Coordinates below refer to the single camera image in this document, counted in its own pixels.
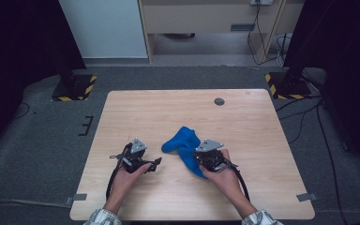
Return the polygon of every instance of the person's left hand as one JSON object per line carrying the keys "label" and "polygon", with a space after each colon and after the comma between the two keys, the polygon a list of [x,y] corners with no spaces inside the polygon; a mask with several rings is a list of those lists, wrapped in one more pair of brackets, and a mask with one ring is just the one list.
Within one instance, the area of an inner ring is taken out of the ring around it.
{"label": "person's left hand", "polygon": [[136,183],[137,179],[145,173],[150,166],[151,163],[147,163],[142,165],[134,173],[129,173],[121,165],[113,179],[110,197],[103,208],[117,215],[122,202],[133,188],[134,183]]}

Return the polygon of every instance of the gray carpet floor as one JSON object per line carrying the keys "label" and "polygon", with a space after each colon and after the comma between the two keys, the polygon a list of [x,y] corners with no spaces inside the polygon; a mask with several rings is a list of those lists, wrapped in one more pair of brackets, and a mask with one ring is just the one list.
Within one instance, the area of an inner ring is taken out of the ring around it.
{"label": "gray carpet floor", "polygon": [[[90,67],[96,84],[85,101],[52,102],[58,76],[31,84],[15,119],[0,140],[0,200],[27,200],[65,205],[79,185],[107,94],[112,90],[264,88],[264,74],[278,67]],[[314,95],[319,95],[311,88]],[[282,118],[310,109],[320,99],[305,99],[278,112]],[[290,100],[273,99],[276,108]],[[360,223],[360,157],[346,152],[330,115],[319,108],[336,168],[338,195],[349,224]],[[94,116],[87,136],[84,123]],[[302,179],[313,201],[312,220],[282,220],[284,224],[343,224],[335,180],[316,111],[282,119]],[[69,218],[69,208],[0,204],[0,224],[82,224]],[[131,224],[157,224],[156,222]],[[184,224],[165,222],[160,224]],[[192,224],[240,224],[195,222]]]}

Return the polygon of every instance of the light wood tabletop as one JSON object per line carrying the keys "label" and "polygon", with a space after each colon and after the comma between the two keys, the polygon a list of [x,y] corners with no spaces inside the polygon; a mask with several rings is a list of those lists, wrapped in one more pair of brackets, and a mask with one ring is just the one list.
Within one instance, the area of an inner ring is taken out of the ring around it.
{"label": "light wood tabletop", "polygon": [[[215,104],[222,98],[224,104]],[[198,138],[224,143],[238,165],[252,204],[276,219],[311,219],[310,201],[272,100],[263,89],[112,91],[106,100],[70,217],[87,220],[105,203],[105,191],[124,146],[139,138],[144,160],[162,158],[137,181],[118,216],[122,220],[240,220],[209,181],[192,173],[161,146],[182,127]]]}

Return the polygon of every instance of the blue cloth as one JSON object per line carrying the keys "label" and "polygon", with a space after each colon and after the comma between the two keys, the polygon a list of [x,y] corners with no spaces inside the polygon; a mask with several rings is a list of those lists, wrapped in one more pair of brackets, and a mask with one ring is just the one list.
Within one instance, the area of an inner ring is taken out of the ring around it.
{"label": "blue cloth", "polygon": [[170,140],[162,145],[162,152],[170,153],[177,149],[177,154],[183,159],[186,166],[196,175],[207,179],[201,171],[197,160],[192,156],[195,149],[200,146],[200,139],[193,129],[181,127]]}

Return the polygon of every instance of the white wall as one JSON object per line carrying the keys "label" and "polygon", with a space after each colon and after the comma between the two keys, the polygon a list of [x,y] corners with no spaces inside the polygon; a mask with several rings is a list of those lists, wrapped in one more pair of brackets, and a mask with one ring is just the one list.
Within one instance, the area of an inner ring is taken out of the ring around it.
{"label": "white wall", "polygon": [[137,0],[59,0],[83,58],[147,58]]}

